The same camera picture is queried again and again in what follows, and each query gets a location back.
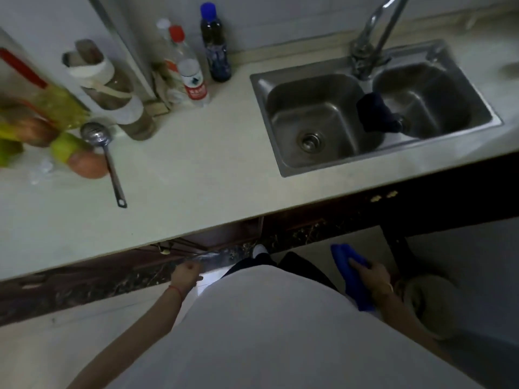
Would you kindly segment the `person's right hand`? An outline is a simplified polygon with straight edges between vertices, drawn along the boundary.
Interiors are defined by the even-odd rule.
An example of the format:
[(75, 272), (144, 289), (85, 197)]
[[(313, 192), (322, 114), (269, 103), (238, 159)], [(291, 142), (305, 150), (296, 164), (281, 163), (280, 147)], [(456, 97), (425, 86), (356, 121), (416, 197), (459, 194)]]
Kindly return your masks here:
[(374, 301), (393, 294), (390, 275), (384, 265), (371, 263), (369, 272), (358, 272), (361, 282)]

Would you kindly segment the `blue cleaning cloth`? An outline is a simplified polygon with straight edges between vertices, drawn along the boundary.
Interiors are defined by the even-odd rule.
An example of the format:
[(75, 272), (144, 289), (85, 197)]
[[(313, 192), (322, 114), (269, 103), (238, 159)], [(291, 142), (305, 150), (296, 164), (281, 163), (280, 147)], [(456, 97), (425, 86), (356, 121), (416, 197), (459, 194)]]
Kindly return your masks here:
[(349, 261), (368, 267), (367, 260), (358, 254), (348, 244), (332, 244), (330, 246), (332, 257), (342, 278), (345, 281), (345, 293), (354, 301), (361, 312), (375, 312), (376, 307), (371, 299), (371, 294), (362, 283), (359, 272), (353, 268)]

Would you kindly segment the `person's right forearm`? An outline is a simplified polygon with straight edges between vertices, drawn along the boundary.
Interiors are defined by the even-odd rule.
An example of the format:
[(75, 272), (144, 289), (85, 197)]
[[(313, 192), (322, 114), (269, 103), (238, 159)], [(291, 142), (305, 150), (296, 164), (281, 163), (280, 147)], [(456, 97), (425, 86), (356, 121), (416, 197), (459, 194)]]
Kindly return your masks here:
[(435, 356), (454, 366), (452, 359), (440, 348), (436, 340), (420, 327), (417, 320), (398, 296), (393, 293), (374, 301), (374, 304), (380, 311), (382, 319), (386, 324), (427, 349)]

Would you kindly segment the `person's left forearm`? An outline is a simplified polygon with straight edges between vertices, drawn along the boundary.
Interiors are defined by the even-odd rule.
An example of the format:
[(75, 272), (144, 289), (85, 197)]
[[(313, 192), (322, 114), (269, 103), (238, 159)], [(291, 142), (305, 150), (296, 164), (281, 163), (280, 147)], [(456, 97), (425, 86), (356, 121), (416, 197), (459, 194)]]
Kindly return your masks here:
[(89, 362), (66, 389), (105, 389), (171, 332), (183, 301), (175, 290), (167, 288), (152, 307)]

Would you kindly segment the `black trousers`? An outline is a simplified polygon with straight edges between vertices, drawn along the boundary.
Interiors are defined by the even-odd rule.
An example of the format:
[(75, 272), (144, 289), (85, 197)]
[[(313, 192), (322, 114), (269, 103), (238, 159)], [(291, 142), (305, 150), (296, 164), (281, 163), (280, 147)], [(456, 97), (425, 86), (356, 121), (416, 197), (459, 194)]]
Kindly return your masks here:
[(252, 256), (245, 258), (232, 266), (224, 275), (226, 277), (240, 270), (249, 269), (257, 266), (273, 266), (281, 269), (285, 272), (295, 274), (304, 277), (309, 280), (316, 281), (324, 286), (327, 286), (334, 291), (338, 291), (337, 287), (332, 283), (324, 272), (321, 271), (310, 261), (296, 254), (295, 252), (289, 251), (286, 253), (281, 261), (277, 263), (271, 257), (271, 255), (263, 254), (253, 259)]

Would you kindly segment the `dark blue rag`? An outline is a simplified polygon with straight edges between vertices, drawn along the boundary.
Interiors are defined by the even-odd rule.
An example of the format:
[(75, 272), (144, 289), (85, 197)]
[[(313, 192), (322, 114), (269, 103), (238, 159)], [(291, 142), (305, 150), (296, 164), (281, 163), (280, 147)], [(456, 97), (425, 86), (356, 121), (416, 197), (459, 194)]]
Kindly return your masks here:
[(402, 133), (404, 130), (401, 117), (389, 109), (378, 92), (364, 94), (355, 107), (366, 133)]

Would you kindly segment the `orange-red apple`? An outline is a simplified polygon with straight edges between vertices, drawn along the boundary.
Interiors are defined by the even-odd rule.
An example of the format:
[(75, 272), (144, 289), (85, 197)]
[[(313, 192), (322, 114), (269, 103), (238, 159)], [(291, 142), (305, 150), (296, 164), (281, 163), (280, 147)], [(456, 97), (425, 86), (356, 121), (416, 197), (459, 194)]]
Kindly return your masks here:
[(77, 175), (87, 179), (100, 179), (108, 174), (104, 155), (91, 151), (77, 151), (67, 160), (68, 167)]

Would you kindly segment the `stainless steel double sink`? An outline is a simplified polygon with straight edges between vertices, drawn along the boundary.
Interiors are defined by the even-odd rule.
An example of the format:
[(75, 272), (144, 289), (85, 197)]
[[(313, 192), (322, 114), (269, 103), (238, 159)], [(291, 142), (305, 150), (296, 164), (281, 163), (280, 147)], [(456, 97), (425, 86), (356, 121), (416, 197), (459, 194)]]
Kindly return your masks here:
[[(280, 174), (289, 177), (501, 126), (502, 119), (469, 81), (444, 40), (386, 49), (390, 58), (367, 81), (349, 58), (250, 76)], [(366, 133), (355, 104), (378, 92), (401, 117), (402, 133)], [(303, 152), (297, 139), (317, 132), (324, 149)]]

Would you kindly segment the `short brown jar white lid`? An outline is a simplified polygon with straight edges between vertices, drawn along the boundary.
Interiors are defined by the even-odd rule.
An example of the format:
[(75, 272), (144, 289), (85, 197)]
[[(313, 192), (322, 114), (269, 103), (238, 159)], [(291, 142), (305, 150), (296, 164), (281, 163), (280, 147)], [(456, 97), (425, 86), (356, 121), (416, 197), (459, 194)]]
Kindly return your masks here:
[(153, 118), (144, 108), (141, 99), (134, 94), (123, 107), (111, 111), (111, 115), (127, 136), (135, 141), (148, 140), (157, 132)]

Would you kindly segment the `metal skimmer ladle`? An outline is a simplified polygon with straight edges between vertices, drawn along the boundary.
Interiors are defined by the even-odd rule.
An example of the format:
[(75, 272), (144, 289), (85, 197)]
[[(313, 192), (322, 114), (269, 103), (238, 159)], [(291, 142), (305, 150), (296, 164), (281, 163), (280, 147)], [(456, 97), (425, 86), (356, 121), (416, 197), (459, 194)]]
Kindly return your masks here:
[(113, 138), (108, 128), (98, 122), (88, 122), (80, 128), (80, 134), (86, 142), (103, 150), (117, 205), (122, 209), (128, 208), (124, 191), (120, 184), (114, 162), (109, 151), (109, 144), (112, 142)]

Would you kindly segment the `green pear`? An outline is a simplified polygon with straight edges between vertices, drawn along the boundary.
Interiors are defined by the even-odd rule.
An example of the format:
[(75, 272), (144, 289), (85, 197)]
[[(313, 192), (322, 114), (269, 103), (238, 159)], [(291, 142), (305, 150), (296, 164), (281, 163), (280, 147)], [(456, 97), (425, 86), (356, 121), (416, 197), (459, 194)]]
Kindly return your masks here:
[(74, 153), (91, 150), (88, 143), (68, 132), (62, 132), (49, 147), (53, 158), (63, 164), (68, 163)]
[(23, 152), (21, 142), (0, 139), (0, 168), (8, 167), (11, 158)]

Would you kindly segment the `red apple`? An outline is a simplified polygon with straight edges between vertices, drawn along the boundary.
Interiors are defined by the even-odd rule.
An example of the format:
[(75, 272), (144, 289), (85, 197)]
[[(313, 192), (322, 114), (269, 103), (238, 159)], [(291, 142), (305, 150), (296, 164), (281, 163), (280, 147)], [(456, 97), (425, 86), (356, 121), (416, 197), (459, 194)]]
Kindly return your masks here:
[(47, 148), (55, 141), (60, 132), (41, 118), (23, 118), (15, 123), (18, 140), (29, 146)]

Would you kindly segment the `tall brown jar white band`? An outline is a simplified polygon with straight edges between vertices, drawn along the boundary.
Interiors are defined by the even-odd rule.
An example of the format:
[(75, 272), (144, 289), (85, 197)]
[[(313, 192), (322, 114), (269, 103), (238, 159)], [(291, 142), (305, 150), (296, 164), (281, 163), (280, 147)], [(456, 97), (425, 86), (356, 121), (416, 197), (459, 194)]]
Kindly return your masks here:
[(133, 95), (133, 84), (91, 39), (75, 42), (75, 49), (62, 54), (61, 62), (81, 89), (103, 110), (126, 106)]

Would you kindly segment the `chrome faucet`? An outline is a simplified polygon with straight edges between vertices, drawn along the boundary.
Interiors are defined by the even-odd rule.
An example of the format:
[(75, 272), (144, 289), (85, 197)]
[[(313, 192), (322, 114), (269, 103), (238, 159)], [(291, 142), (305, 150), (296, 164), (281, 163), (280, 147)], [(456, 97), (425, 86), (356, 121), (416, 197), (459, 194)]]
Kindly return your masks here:
[[(367, 81), (376, 67), (389, 62), (388, 56), (383, 56), (382, 51), (391, 36), (393, 29), (399, 22), (400, 16), (406, 8), (409, 0), (385, 0), (371, 14), (359, 36), (349, 45), (349, 58), (351, 59), (352, 74), (358, 80)], [(393, 4), (396, 7), (386, 25), (377, 45), (372, 44), (372, 37), (381, 17)]]

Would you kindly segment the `white box with red stripe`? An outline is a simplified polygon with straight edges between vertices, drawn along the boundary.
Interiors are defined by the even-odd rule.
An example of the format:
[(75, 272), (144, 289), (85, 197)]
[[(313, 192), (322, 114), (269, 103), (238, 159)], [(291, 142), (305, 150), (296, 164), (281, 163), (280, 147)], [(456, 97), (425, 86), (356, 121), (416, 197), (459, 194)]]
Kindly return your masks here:
[(49, 85), (26, 52), (0, 27), (0, 103), (31, 99)]

